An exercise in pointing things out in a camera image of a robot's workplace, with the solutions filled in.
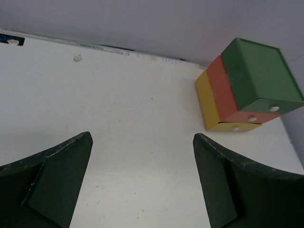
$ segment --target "white table surface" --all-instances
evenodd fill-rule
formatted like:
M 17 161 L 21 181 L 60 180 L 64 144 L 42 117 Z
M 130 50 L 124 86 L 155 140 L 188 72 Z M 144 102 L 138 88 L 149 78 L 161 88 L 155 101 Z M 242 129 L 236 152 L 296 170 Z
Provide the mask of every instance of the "white table surface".
M 92 134 L 72 228 L 209 228 L 195 133 L 304 173 L 280 119 L 248 133 L 204 130 L 201 69 L 32 38 L 0 53 L 0 165 Z

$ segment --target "stacked blocks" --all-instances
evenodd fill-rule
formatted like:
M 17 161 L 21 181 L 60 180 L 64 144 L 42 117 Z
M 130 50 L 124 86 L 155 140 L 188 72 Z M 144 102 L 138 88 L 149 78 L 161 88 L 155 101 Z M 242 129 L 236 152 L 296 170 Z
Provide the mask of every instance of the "stacked blocks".
M 280 49 L 236 38 L 195 82 L 206 129 L 246 132 L 304 106 Z

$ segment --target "green block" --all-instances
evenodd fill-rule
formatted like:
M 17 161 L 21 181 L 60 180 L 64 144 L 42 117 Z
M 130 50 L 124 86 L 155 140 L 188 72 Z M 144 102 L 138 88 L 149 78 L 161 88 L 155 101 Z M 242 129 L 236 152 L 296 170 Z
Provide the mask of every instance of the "green block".
M 285 114 L 304 106 L 303 94 L 279 48 L 236 38 L 221 56 L 239 110 Z

